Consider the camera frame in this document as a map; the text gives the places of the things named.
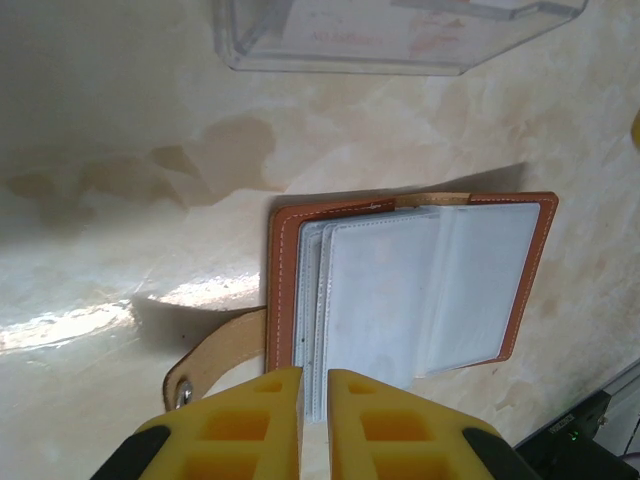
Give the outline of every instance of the leather cover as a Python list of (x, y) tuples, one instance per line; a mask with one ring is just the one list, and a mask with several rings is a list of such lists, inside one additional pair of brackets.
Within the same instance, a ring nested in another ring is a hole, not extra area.
[(303, 222), (392, 212), (400, 207), (421, 205), (532, 202), (540, 205), (540, 215), (504, 342), (498, 357), (483, 363), (507, 360), (513, 352), (524, 308), (558, 205), (558, 197), (554, 193), (412, 193), (284, 206), (273, 212), (269, 222), (268, 307), (231, 320), (185, 355), (165, 377), (163, 398), (166, 409), (175, 408), (177, 389), (182, 380), (187, 379), (193, 385), (192, 399), (195, 401), (202, 398), (228, 370), (263, 352), (266, 353), (267, 371), (292, 365), (298, 235)]

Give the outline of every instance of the beige marble tabletop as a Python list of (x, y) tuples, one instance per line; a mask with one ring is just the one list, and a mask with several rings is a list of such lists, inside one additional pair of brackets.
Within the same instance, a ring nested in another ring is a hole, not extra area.
[[(456, 78), (235, 73), (204, 0), (0, 9), (6, 478), (89, 478), (162, 412), (162, 377), (207, 322), (134, 318), (132, 295), (263, 302), (266, 211), (282, 193), (525, 163), (521, 190), (560, 196), (511, 360), (412, 387), (512, 443), (640, 356), (636, 0), (592, 0)], [(305, 429), (306, 480), (328, 476), (326, 436)]]

